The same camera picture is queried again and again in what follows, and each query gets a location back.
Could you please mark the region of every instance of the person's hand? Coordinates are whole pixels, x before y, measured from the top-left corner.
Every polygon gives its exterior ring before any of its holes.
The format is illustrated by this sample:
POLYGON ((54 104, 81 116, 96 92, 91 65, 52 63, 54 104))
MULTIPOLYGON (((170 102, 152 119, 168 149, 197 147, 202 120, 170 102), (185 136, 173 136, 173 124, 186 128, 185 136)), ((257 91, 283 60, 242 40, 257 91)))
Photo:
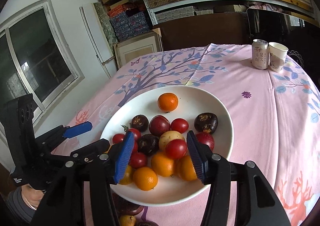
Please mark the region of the person's hand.
POLYGON ((43 195, 41 190, 35 190, 29 184, 21 186, 22 199, 30 208, 38 208, 43 195))

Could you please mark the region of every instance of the paper cup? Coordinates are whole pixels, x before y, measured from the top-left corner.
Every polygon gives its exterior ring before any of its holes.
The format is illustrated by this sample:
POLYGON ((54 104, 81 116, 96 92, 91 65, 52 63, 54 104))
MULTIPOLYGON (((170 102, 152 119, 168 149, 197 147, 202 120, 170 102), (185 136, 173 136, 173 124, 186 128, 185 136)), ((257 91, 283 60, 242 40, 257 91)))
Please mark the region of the paper cup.
POLYGON ((285 58, 287 57, 288 48, 280 43, 270 42, 270 69, 279 73, 284 65, 285 58))

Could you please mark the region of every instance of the screw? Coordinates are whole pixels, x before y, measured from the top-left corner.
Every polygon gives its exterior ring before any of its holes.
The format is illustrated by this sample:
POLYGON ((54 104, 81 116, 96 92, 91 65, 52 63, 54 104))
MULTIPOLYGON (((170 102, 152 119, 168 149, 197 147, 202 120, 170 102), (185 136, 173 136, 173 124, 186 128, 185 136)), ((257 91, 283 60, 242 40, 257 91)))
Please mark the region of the screw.
POLYGON ((250 168, 254 168, 255 165, 256 165, 256 164, 255 164, 253 161, 248 161, 248 162, 247 162, 247 166, 250 167, 250 168))
POLYGON ((73 166, 73 162, 72 161, 68 161, 66 162, 66 167, 72 167, 73 166))
POLYGON ((221 157, 218 154, 212 154, 211 158, 215 161, 219 161, 221 157))
POLYGON ((107 160, 109 158, 108 154, 102 154, 99 156, 100 160, 107 160))

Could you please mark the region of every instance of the white bowl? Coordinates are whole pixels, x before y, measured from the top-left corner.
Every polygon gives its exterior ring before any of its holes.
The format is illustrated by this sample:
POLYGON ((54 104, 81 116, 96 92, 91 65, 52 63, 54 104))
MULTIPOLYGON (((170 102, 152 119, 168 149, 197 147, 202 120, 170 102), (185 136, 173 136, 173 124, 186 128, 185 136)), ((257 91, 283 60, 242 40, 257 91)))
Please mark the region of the white bowl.
MULTIPOLYGON (((218 127, 214 137, 214 153, 229 159, 233 146, 233 124, 229 112, 223 103, 211 93, 191 86, 174 85, 157 88, 138 95, 123 105, 109 120, 101 138, 112 140, 114 134, 123 133, 121 124, 129 125, 131 119, 145 115, 150 121, 156 115, 165 116, 170 122, 183 118, 189 123, 189 130, 194 128, 194 119, 200 113, 212 112, 218 117, 218 127), (178 107, 165 113, 158 108, 158 97, 166 92, 172 92, 179 99, 178 107)), ((168 206, 187 201, 203 192, 210 185, 203 185, 200 180, 183 181, 177 177, 158 176, 157 186, 150 191, 138 189, 134 183, 129 185, 111 185, 112 190, 122 198, 144 206, 168 206)))

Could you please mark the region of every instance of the white wall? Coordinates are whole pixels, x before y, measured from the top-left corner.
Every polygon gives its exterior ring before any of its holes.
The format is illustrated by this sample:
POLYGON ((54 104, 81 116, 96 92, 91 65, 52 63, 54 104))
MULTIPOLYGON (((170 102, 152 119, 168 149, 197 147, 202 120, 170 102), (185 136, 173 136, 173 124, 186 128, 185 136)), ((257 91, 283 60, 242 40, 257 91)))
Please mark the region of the white wall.
MULTIPOLYGON (((0 13, 0 23, 24 7, 39 0, 8 0, 0 13)), ((61 102, 36 130, 36 136, 58 126, 67 125, 81 107, 101 88, 108 77, 99 63, 85 29, 80 6, 98 0, 51 0, 54 12, 70 50, 85 78, 61 102)), ((8 157, 0 148, 0 162, 8 167, 8 157)))

